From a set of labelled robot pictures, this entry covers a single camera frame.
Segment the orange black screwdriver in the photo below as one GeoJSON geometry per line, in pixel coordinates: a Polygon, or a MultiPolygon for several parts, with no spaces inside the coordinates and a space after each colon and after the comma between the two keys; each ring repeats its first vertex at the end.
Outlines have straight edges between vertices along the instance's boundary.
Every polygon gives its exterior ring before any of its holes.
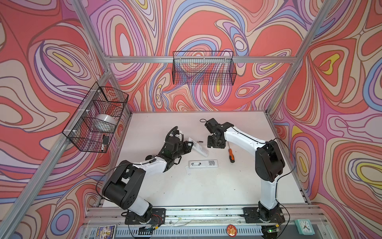
{"type": "Polygon", "coordinates": [[[230,147],[230,143],[227,142],[227,145],[228,145],[228,152],[229,152],[229,160],[231,163],[234,163],[235,162],[235,157],[234,157],[234,154],[233,154],[233,151],[230,147]]]}

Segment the white remote control with batteries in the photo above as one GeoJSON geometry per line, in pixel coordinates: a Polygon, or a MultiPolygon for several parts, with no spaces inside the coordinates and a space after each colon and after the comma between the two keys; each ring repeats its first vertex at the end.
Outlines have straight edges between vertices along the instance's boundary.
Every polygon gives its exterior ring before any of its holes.
{"type": "Polygon", "coordinates": [[[218,168],[217,160],[191,160],[189,169],[218,168]]]}

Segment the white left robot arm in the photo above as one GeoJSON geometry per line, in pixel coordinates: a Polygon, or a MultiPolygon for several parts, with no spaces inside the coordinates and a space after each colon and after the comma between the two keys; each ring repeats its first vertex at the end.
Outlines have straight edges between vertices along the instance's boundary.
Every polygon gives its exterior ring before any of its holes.
{"type": "Polygon", "coordinates": [[[167,136],[158,154],[149,155],[139,163],[128,160],[121,162],[104,184],[101,195],[123,210],[140,217],[150,217],[152,205],[139,196],[144,179],[178,165],[176,160],[180,161],[183,155],[190,153],[193,146],[192,141],[183,141],[178,135],[167,136]]]}

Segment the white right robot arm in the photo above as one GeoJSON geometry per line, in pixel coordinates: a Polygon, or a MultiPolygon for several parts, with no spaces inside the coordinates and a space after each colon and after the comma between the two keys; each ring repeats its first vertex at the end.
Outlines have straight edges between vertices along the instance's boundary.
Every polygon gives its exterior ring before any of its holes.
{"type": "Polygon", "coordinates": [[[229,122],[219,124],[214,118],[207,120],[205,127],[210,133],[208,148],[224,149],[233,143],[255,157],[255,171],[261,179],[259,206],[269,211],[277,208],[277,181],[286,165],[278,143],[255,138],[229,122]]]}

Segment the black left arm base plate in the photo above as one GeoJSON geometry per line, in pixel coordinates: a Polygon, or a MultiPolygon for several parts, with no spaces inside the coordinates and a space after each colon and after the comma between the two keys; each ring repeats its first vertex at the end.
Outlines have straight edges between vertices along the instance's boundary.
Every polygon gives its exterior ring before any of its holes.
{"type": "Polygon", "coordinates": [[[149,208],[143,216],[127,211],[121,214],[125,217],[126,225],[162,225],[165,223],[166,209],[165,208],[149,208]]]}

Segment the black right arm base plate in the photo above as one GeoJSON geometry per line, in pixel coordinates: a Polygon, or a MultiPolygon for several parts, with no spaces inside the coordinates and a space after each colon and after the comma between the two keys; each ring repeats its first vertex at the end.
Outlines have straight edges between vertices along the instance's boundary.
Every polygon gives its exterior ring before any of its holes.
{"type": "Polygon", "coordinates": [[[245,219],[245,222],[250,223],[270,223],[270,224],[282,224],[285,223],[284,214],[277,205],[275,208],[268,210],[265,207],[246,207],[243,208],[243,214],[240,215],[245,219]]]}

